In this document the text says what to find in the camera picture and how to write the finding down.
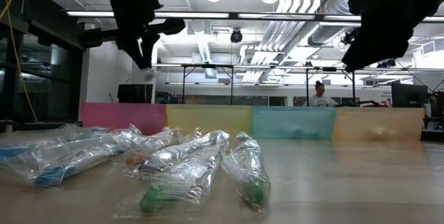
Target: yellow bin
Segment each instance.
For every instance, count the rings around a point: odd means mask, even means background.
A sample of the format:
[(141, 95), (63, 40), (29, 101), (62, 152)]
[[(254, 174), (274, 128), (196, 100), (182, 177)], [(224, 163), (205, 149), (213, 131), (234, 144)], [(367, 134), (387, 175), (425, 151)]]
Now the yellow bin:
[(168, 127), (191, 133), (202, 128), (204, 133), (223, 130), (235, 136), (250, 132), (251, 106), (238, 105), (167, 105)]

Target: white shirt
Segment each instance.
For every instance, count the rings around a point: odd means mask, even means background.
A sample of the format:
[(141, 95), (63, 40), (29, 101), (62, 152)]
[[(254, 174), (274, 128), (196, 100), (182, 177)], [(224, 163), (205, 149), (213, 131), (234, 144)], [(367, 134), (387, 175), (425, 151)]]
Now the white shirt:
[(310, 96), (308, 99), (310, 107), (334, 107), (337, 103), (329, 96), (323, 95), (321, 97), (317, 95)]

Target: green object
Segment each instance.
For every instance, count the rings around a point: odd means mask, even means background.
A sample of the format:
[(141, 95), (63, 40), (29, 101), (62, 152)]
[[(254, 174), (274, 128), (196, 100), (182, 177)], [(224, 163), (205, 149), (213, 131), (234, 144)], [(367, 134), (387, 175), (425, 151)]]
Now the green object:
[(259, 178), (242, 185), (244, 198), (254, 207), (264, 207), (268, 198), (269, 185)]
[(140, 200), (140, 211), (146, 214), (153, 214), (160, 210), (163, 206), (171, 204), (177, 201), (176, 199), (169, 198), (162, 193), (161, 189), (150, 188)]

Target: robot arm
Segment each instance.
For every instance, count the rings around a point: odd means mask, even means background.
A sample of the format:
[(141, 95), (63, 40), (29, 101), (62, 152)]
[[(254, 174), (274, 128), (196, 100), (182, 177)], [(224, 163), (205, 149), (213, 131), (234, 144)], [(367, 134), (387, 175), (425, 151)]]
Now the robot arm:
[(85, 32), (83, 41), (86, 47), (100, 46), (102, 42), (116, 41), (119, 49), (124, 50), (140, 69), (151, 68), (151, 54), (159, 34), (179, 33), (185, 28), (183, 19), (168, 19), (162, 24), (150, 25), (155, 19), (155, 10), (162, 6), (158, 0), (110, 0), (116, 30)]
[(349, 37), (351, 45), (343, 57), (346, 70), (401, 58), (407, 51), (413, 29), (425, 17), (433, 15), (442, 1), (349, 0), (350, 12), (361, 15), (361, 28), (354, 32), (353, 38)]

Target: pink bin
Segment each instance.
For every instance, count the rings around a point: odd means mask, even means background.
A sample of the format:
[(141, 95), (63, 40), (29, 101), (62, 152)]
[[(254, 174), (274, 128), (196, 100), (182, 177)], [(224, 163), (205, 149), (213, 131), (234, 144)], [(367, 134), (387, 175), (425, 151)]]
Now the pink bin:
[(144, 135), (162, 131), (167, 125), (166, 105), (143, 103), (82, 103), (83, 126), (111, 130), (127, 128), (130, 123)]

